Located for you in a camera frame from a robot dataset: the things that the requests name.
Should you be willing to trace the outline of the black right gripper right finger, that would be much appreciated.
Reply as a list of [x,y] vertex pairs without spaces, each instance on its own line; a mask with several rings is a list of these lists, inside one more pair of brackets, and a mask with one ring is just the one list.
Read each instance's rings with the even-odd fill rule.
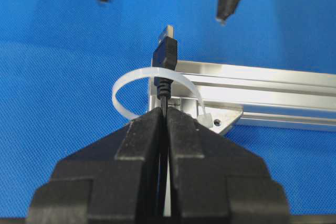
[[166,124],[178,223],[289,223],[284,189],[261,157],[175,108]]

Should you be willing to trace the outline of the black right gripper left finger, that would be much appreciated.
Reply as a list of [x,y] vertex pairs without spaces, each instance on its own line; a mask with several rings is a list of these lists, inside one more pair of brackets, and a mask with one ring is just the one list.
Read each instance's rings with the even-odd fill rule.
[[144,223],[158,214],[162,111],[156,108],[60,160],[27,223]]

